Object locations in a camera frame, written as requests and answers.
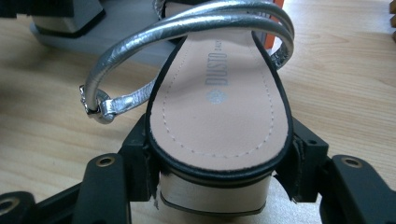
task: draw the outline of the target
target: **light wood tabletop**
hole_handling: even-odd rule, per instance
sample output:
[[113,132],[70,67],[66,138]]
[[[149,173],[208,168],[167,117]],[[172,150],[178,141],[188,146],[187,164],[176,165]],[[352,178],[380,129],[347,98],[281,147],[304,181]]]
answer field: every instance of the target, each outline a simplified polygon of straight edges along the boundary
[[[366,160],[396,189],[396,43],[389,2],[286,1],[295,51],[279,74],[293,116],[330,145],[330,156]],[[90,159],[117,152],[146,105],[106,126],[88,119],[78,86],[98,56],[43,46],[30,22],[25,16],[0,20],[0,194],[24,190],[40,202],[80,182]],[[157,71],[127,61],[101,87],[125,94]],[[274,179],[266,207],[255,216],[204,217],[153,204],[132,203],[133,223],[320,222],[318,203],[291,203]]]

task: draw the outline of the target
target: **sandal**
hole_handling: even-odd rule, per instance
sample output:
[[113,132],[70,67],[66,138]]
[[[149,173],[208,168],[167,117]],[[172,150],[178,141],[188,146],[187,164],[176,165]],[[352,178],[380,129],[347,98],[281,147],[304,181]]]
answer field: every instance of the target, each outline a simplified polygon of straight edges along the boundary
[[[247,11],[280,23],[241,13]],[[252,31],[278,36],[280,49],[269,56]],[[90,117],[109,123],[149,98],[146,137],[161,161],[164,203],[209,215],[256,214],[291,144],[290,107],[276,69],[292,54],[293,33],[290,18],[274,4],[203,3],[108,50],[80,87],[81,102]],[[182,36],[142,89],[115,99],[98,90],[109,71],[143,47]]]

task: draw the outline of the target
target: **beige insole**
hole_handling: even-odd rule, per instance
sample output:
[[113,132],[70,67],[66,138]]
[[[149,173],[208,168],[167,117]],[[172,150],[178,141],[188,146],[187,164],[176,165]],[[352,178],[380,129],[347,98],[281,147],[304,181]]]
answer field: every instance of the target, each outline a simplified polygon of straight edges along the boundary
[[188,36],[158,90],[150,126],[175,160],[214,171],[271,160],[289,128],[251,32],[234,30]]

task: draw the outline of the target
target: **metallic silver ankle strap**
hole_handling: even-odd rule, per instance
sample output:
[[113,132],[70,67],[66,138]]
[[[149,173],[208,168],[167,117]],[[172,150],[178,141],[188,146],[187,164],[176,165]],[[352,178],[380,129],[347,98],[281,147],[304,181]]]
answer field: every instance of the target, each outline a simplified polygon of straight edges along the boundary
[[[281,24],[268,18],[241,12],[260,11],[275,16]],[[98,90],[103,78],[119,64],[139,50],[159,41],[182,37],[189,33],[219,28],[263,31],[282,40],[282,45],[271,59],[276,69],[283,66],[293,53],[294,30],[290,18],[274,4],[257,0],[211,1],[193,7],[174,17],[154,23],[138,34],[131,35],[107,50],[91,70],[85,85],[80,87],[81,102],[90,118],[110,123],[117,115],[131,110],[149,98],[155,78],[143,88],[111,99]]]

